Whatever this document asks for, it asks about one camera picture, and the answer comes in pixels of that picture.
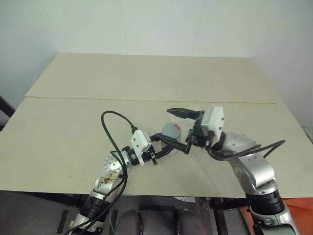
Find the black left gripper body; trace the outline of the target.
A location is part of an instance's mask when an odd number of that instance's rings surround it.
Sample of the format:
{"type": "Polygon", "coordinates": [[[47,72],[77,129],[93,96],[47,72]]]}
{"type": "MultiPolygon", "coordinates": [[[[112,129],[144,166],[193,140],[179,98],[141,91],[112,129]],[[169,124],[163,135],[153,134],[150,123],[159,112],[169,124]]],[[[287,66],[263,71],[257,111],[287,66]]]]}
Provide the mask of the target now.
{"type": "Polygon", "coordinates": [[[144,162],[152,161],[153,165],[157,165],[157,154],[155,148],[151,145],[147,151],[142,153],[142,159],[144,162]]]}

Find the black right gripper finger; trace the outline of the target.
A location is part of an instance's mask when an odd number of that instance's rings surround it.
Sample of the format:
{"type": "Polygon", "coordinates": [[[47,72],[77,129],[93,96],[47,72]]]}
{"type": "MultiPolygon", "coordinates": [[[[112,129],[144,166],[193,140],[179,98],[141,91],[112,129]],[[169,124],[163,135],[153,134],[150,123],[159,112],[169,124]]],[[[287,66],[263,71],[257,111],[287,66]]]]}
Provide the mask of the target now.
{"type": "Polygon", "coordinates": [[[169,108],[166,112],[183,119],[193,119],[196,120],[199,116],[201,111],[193,111],[186,108],[169,108]]]}
{"type": "Polygon", "coordinates": [[[173,148],[183,152],[184,154],[189,154],[190,149],[191,149],[191,145],[192,145],[189,138],[187,138],[187,143],[184,144],[184,143],[181,143],[172,137],[169,137],[166,135],[163,135],[163,137],[164,137],[163,142],[166,143],[167,145],[172,146],[173,148]]]}

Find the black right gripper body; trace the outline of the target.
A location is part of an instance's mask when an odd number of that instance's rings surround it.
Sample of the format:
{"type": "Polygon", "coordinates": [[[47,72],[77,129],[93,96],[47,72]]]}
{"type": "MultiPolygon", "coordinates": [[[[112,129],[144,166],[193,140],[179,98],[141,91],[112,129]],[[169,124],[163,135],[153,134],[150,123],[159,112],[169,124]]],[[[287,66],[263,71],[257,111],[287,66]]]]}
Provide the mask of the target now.
{"type": "Polygon", "coordinates": [[[208,130],[204,131],[202,129],[201,123],[204,118],[205,111],[193,111],[187,110],[187,118],[194,119],[195,123],[193,127],[189,129],[185,142],[190,148],[192,145],[200,148],[207,148],[209,146],[208,142],[208,130]]]}

